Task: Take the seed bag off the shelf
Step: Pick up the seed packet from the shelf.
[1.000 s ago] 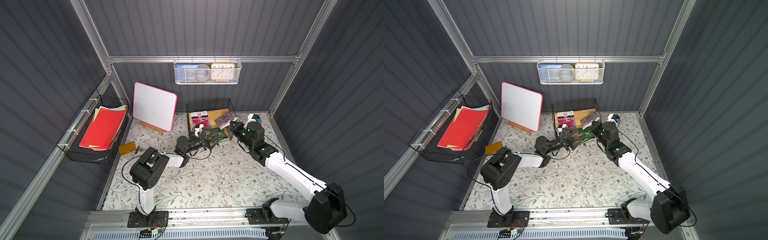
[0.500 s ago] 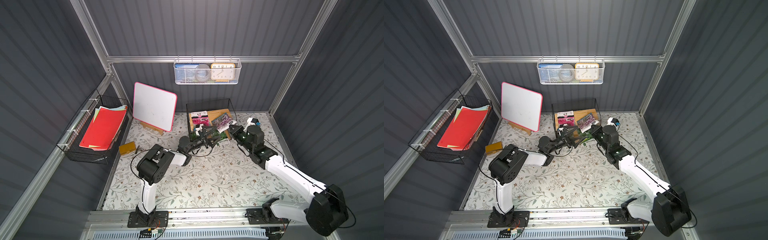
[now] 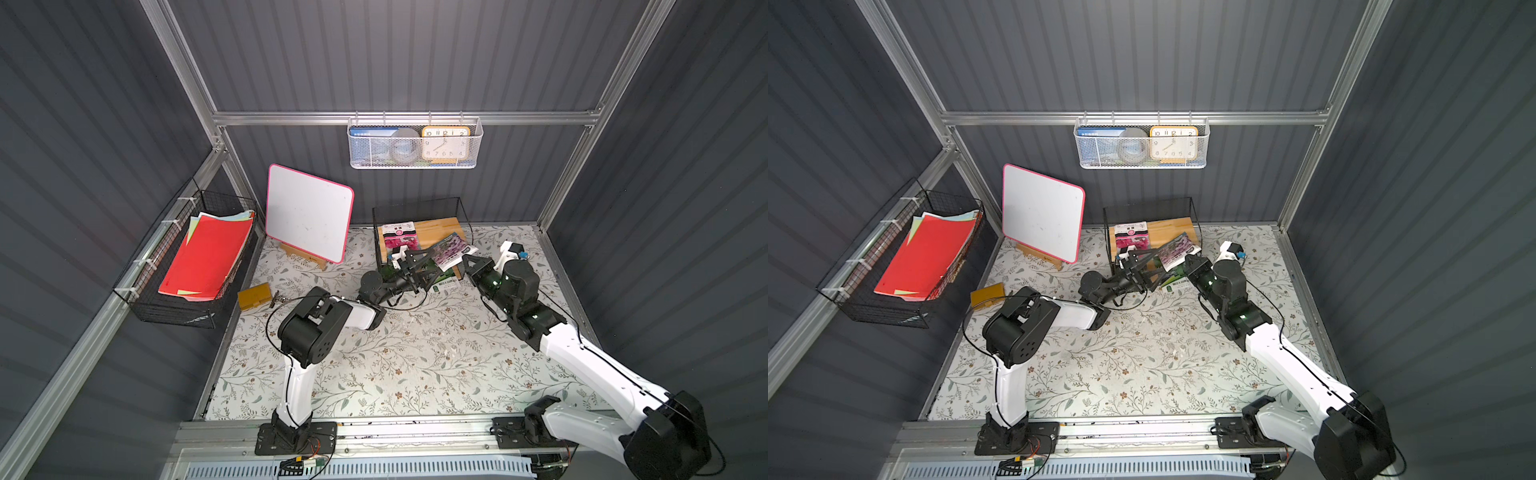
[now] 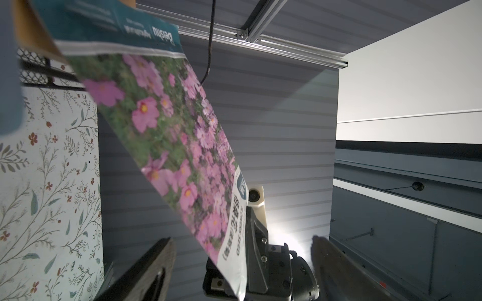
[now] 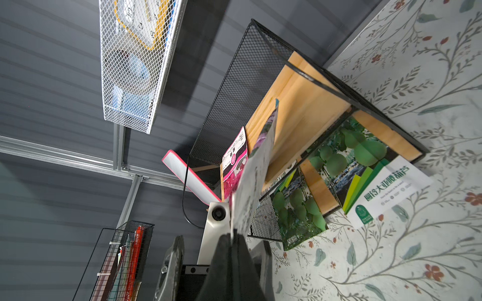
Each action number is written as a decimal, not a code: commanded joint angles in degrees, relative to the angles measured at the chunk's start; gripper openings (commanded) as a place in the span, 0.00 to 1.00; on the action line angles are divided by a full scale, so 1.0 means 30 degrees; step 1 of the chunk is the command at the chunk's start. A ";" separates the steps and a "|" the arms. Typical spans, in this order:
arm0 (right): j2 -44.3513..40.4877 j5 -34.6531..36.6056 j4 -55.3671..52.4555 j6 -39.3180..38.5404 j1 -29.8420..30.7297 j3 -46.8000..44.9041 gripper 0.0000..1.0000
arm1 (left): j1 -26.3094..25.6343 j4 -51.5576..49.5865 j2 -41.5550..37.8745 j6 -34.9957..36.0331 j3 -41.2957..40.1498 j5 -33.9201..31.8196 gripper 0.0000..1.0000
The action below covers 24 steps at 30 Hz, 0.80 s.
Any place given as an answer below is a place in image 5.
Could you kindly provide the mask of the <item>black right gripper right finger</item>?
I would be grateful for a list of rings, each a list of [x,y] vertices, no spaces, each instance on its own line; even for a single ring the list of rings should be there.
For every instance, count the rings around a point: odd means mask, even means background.
[[[266,300],[242,235],[233,237],[233,300]]]

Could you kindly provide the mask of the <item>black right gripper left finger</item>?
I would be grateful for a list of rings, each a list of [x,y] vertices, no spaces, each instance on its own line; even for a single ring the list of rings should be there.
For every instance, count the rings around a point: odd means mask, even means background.
[[[227,234],[219,238],[196,300],[233,300],[233,237]]]

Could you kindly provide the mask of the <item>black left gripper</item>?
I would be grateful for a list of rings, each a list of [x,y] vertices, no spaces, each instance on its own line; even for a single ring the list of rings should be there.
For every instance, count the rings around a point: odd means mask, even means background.
[[[176,237],[164,257],[154,300],[196,300],[210,265],[185,265],[184,239]],[[249,250],[266,300],[273,299],[272,250],[266,240]]]

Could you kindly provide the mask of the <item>purple flower seed bag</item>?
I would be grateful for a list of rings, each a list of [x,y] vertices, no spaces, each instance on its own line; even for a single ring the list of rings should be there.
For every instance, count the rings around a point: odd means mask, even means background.
[[[238,187],[232,196],[230,236],[247,236],[255,210],[263,191],[276,134],[279,101],[264,124],[248,157]]]

